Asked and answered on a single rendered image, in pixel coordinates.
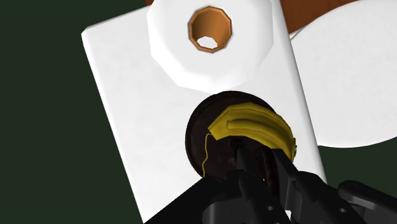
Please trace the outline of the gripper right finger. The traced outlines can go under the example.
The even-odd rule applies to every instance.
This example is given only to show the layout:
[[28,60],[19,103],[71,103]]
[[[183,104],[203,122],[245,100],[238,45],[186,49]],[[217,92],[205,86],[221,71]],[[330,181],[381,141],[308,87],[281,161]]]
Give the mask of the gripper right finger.
[[291,211],[293,224],[397,224],[397,198],[353,180],[333,188],[314,173],[298,171],[282,150],[272,153],[281,205]]

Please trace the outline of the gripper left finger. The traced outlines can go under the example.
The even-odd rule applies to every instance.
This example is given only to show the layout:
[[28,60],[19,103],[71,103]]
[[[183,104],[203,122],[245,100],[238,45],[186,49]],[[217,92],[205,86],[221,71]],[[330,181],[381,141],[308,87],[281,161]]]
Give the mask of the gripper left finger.
[[144,224],[290,224],[270,148],[237,151],[239,168],[204,177]]

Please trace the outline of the dark brown and yellow round object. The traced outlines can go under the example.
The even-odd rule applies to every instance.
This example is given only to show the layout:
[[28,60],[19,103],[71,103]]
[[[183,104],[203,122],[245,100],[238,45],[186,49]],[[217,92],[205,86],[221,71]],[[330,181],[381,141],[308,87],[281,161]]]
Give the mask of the dark brown and yellow round object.
[[204,99],[193,111],[185,132],[188,160],[201,176],[225,178],[236,168],[233,146],[249,149],[261,178],[271,191],[279,187],[273,149],[290,160],[296,155],[296,139],[290,126],[259,97],[240,91],[225,91]]

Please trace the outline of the white toilet paper roll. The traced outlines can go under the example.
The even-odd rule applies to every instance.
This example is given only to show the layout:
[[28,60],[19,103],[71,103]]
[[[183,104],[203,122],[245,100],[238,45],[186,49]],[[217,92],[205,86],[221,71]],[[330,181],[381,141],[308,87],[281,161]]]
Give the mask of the white toilet paper roll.
[[154,0],[147,21],[160,67],[208,93],[249,81],[274,43],[271,0]]

